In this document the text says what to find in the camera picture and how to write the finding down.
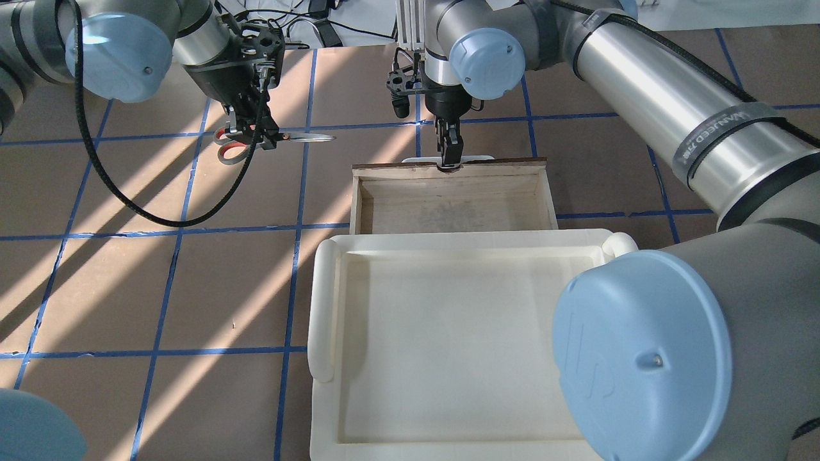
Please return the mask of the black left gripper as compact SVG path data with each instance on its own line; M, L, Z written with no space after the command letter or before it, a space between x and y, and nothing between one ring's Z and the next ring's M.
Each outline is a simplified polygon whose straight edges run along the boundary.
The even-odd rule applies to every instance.
M228 56L202 65L187 65L186 71L210 99L222 105L227 116L223 139L227 143L275 149L279 133L271 131L268 107L273 85L273 62L263 59L229 59ZM263 129L256 134L255 129Z

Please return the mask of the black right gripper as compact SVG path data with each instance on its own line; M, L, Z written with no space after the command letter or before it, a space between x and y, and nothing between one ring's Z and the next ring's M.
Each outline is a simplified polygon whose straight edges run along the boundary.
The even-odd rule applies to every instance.
M459 165L464 146L460 121L471 110L471 94L462 85L430 83L425 93L425 107L436 124L439 166Z

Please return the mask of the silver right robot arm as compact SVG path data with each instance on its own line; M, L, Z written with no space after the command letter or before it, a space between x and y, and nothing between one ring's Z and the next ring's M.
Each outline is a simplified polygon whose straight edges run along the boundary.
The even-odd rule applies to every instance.
M817 24L662 35L818 135ZM709 206L565 63L525 73L513 91L469 111L461 133L467 155L544 158L562 229L624 232L652 249L715 231Z

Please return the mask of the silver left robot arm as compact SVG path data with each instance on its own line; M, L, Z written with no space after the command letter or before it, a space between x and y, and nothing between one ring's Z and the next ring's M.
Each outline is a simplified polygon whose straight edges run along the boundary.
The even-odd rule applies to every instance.
M37 81L79 77L97 96L136 103L177 62L222 105L225 142L274 149L283 140L263 102L281 78L284 35L217 1L6 1L1 29L2 131Z

